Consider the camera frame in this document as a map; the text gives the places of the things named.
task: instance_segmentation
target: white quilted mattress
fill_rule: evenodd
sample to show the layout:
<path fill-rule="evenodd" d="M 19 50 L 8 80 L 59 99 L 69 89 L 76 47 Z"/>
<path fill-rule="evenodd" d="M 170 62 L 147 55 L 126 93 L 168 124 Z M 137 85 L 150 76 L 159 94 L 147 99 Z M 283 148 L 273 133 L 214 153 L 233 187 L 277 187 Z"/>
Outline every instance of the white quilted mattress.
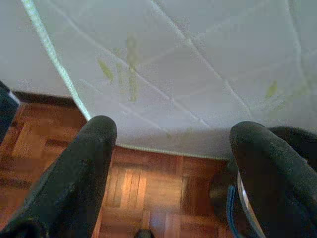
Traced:
<path fill-rule="evenodd" d="M 22 0 L 87 119 L 124 147 L 230 157 L 243 120 L 317 131 L 316 0 Z"/>

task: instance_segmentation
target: baseboard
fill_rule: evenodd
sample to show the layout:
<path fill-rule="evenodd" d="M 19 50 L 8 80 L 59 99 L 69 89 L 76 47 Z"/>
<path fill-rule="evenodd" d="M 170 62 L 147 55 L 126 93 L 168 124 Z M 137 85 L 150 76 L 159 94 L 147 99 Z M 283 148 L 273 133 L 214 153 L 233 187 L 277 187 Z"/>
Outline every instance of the baseboard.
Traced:
<path fill-rule="evenodd" d="M 77 105 L 72 98 L 65 98 L 59 96 L 26 93 L 21 91 L 13 91 L 13 94 L 23 103 L 41 103 L 54 106 L 62 106 L 69 108 L 76 108 Z"/>

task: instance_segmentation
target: wooden parquet floor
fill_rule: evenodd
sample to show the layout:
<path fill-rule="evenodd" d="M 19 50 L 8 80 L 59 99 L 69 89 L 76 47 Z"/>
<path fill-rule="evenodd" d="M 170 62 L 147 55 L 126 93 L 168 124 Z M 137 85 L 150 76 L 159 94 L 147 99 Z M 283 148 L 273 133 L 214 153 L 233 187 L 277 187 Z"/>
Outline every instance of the wooden parquet floor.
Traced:
<path fill-rule="evenodd" d="M 0 229 L 28 189 L 73 140 L 85 118 L 75 108 L 22 104 L 0 145 Z M 94 237 L 230 238 L 209 203 L 225 162 L 116 147 Z"/>

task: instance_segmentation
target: white wall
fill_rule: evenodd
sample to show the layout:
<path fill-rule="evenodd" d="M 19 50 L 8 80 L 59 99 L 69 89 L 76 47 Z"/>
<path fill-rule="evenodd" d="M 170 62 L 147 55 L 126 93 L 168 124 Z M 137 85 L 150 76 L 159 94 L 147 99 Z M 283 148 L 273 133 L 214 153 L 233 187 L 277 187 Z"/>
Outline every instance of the white wall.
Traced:
<path fill-rule="evenodd" d="M 19 0 L 0 1 L 0 80 L 12 90 L 70 97 Z"/>

